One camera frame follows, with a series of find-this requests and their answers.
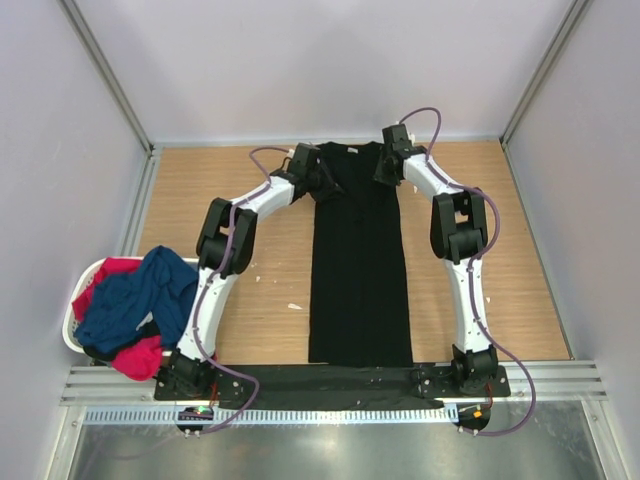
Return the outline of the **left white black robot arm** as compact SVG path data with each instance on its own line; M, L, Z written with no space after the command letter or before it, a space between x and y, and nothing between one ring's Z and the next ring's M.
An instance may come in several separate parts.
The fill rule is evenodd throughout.
M300 143L285 149L284 165L269 173L250 192L214 199L197 243L198 284L189 320L168 363L158 374L156 400L200 400L212 393L216 374L217 336L227 300L239 276L251 263L259 223L307 194L338 189L317 146Z

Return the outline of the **black t shirt blue logo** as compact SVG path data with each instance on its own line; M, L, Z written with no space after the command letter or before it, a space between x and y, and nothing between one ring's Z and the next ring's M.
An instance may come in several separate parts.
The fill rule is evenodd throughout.
M413 363L395 188L374 179L382 146L319 147L337 191L315 202L308 360L346 367Z

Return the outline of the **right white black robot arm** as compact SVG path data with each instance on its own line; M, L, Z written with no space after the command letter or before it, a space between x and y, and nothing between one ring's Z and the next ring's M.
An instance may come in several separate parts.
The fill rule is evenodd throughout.
M431 202L429 241L448 273L456 318L451 384L462 395L481 395L498 371L483 303L482 255L491 245L485 198L453 180L405 125L384 128L382 138L374 179L392 187L406 180Z

